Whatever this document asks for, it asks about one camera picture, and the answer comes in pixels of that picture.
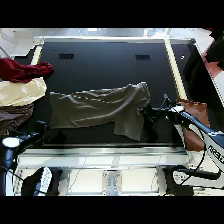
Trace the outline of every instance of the beige tape strip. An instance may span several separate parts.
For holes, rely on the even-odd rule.
[[[38,61],[40,59],[41,50],[42,50],[42,47],[40,47],[40,46],[36,47],[31,65],[36,65],[38,63]]]
[[[169,39],[164,39],[165,41],[165,46],[166,46],[166,51],[167,51],[167,55],[168,55],[168,59],[170,61],[170,66],[173,72],[173,76],[174,76],[174,81],[177,87],[177,92],[178,95],[181,99],[185,99],[187,100],[187,95],[184,89],[184,85],[180,76],[180,72],[176,63],[176,59],[175,59],[175,55],[173,53],[173,49],[170,43]]]

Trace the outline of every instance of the dark red garment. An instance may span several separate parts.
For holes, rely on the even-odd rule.
[[[10,58],[0,59],[0,78],[10,82],[30,82],[34,78],[49,75],[53,68],[47,62],[37,65],[20,65]]]

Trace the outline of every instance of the pile of clothes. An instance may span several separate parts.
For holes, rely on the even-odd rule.
[[[43,76],[53,71],[49,63],[20,65],[9,58],[0,59],[0,135],[28,120],[33,102],[45,95]]]

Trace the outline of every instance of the olive gray garment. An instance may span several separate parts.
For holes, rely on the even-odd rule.
[[[144,118],[139,108],[149,102],[145,82],[123,88],[90,90],[69,95],[50,93],[51,128],[79,128],[115,122],[114,134],[140,141]]]

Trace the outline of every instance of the brown cloth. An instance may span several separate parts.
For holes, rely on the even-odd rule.
[[[184,99],[177,99],[177,104],[184,106],[185,110],[188,113],[198,118],[198,120],[202,124],[206,125],[207,127],[210,127],[210,124],[208,121],[208,111],[207,111],[206,103],[199,103],[199,102],[193,102],[193,101],[188,101]],[[185,127],[182,127],[182,130],[183,130],[186,150],[197,151],[197,152],[204,150],[203,141],[193,131],[187,130]]]
[[[0,135],[17,128],[33,114],[34,105],[0,107]]]

